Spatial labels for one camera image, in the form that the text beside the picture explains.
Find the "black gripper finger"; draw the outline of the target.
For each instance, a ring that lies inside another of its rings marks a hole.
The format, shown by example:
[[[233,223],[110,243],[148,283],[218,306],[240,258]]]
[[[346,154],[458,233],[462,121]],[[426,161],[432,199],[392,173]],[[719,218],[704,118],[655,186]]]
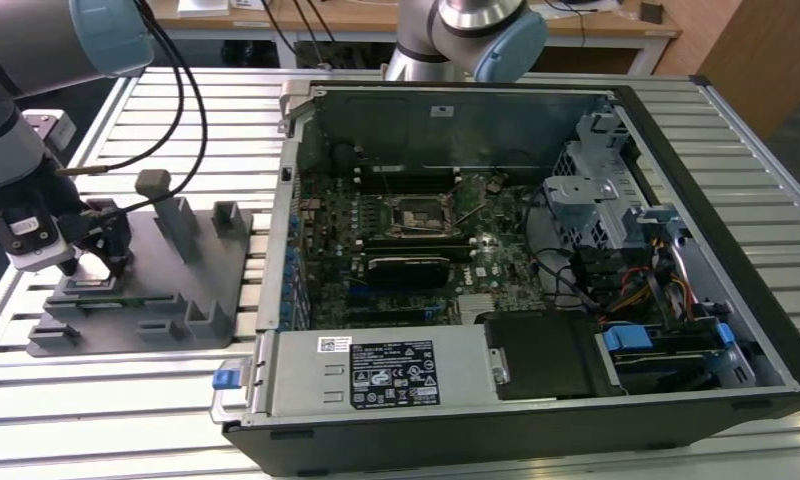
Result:
[[[65,242],[69,245],[69,258],[58,264],[62,274],[73,276],[78,268],[76,243],[84,238],[84,218],[60,217],[58,229]]]
[[[129,220],[112,199],[90,199],[86,204],[89,210],[84,216],[93,220],[93,228],[78,246],[98,257],[110,276],[118,278],[132,259]]]

